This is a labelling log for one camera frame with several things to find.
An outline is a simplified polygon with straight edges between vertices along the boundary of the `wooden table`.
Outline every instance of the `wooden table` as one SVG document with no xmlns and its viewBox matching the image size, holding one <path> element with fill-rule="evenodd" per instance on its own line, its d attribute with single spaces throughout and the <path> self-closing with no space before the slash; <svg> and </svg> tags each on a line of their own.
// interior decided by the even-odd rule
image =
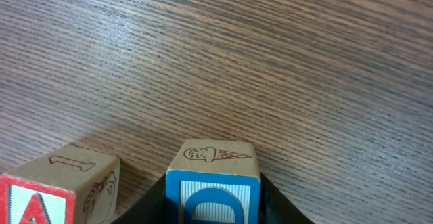
<svg viewBox="0 0 433 224">
<path fill-rule="evenodd" d="M 117 155 L 119 215 L 249 141 L 314 222 L 432 223 L 432 60 L 433 0 L 0 0 L 0 171 Z"/>
</svg>

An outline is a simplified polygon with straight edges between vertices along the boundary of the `ice cream cone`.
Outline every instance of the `ice cream cone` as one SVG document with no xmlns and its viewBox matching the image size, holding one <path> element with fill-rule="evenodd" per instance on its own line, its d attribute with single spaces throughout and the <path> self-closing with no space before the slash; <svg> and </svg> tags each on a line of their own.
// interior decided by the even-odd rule
<svg viewBox="0 0 433 224">
<path fill-rule="evenodd" d="M 184 157 L 190 160 L 204 160 L 206 162 L 213 162 L 214 160 L 228 160 L 251 158 L 252 156 L 240 154 L 236 152 L 229 152 L 225 150 L 217 150 L 214 147 L 206 148 L 190 148 L 183 153 Z"/>
</svg>

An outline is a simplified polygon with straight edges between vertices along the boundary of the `block face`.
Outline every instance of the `block face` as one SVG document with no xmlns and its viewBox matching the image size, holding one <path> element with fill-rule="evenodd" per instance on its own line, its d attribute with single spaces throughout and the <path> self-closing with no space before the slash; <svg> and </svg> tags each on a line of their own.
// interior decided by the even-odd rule
<svg viewBox="0 0 433 224">
<path fill-rule="evenodd" d="M 194 202 L 198 201 L 195 209 L 185 211 L 184 208 L 188 205 L 191 197 L 206 189 L 220 189 L 230 196 L 222 200 L 218 199 L 220 194 L 198 196 L 203 200 L 194 200 Z M 216 221 L 215 223 L 218 223 L 218 221 L 226 223 L 233 218 L 231 216 L 233 214 L 230 214 L 230 208 L 236 214 L 239 211 L 236 211 L 234 207 L 239 206 L 243 213 L 242 223 L 253 224 L 258 221 L 260 181 L 256 177 L 250 176 L 169 170 L 166 174 L 166 197 L 172 218 L 170 223 L 190 224 L 192 222 L 185 217 L 191 213 L 193 215 L 192 219 L 194 219 L 194 216 L 202 216 L 204 219 L 212 218 L 212 221 Z"/>
<path fill-rule="evenodd" d="M 38 199 L 48 223 L 65 223 L 65 198 L 11 185 L 9 187 L 9 224 L 20 224 L 24 211 L 35 194 L 39 196 Z"/>
<path fill-rule="evenodd" d="M 100 224 L 111 216 L 116 209 L 120 164 L 115 169 L 101 175 L 102 178 L 93 183 L 83 204 L 83 223 Z"/>
<path fill-rule="evenodd" d="M 242 210 L 248 210 L 250 204 L 251 187 L 248 185 L 207 183 L 199 181 L 181 181 L 181 204 L 179 206 L 180 218 L 183 218 L 183 208 L 192 194 L 204 188 L 219 188 L 232 194 L 239 201 Z M 232 223 L 235 213 L 230 206 L 207 202 L 199 204 L 193 212 L 193 218 L 198 220 L 215 220 Z M 244 224 L 248 223 L 248 212 L 244 213 Z"/>
<path fill-rule="evenodd" d="M 29 221 L 32 215 L 42 223 L 74 224 L 74 209 L 73 192 L 14 176 L 0 176 L 0 224 L 20 224 Z"/>
<path fill-rule="evenodd" d="M 260 179 L 254 146 L 246 142 L 188 139 L 168 170 L 243 175 Z"/>
<path fill-rule="evenodd" d="M 119 159 L 114 156 L 67 145 L 7 174 L 43 185 L 76 191 L 86 184 L 91 176 L 100 174 L 116 161 Z"/>
</svg>

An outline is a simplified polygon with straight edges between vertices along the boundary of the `red letter a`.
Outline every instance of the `red letter a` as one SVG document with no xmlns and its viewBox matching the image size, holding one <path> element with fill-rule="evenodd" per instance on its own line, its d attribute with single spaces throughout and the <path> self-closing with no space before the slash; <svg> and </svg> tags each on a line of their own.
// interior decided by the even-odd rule
<svg viewBox="0 0 433 224">
<path fill-rule="evenodd" d="M 21 217 L 20 224 L 49 224 L 49 219 L 39 194 L 33 194 L 28 202 L 26 211 Z"/>
</svg>

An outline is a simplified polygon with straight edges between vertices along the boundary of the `toy block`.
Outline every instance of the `toy block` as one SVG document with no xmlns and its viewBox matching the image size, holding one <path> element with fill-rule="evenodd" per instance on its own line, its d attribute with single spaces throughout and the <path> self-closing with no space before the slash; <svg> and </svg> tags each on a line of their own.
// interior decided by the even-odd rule
<svg viewBox="0 0 433 224">
<path fill-rule="evenodd" d="M 257 224 L 260 170 L 251 143 L 188 139 L 166 174 L 170 223 Z"/>
<path fill-rule="evenodd" d="M 119 174 L 119 158 L 65 146 L 0 175 L 0 224 L 101 224 Z"/>
</svg>

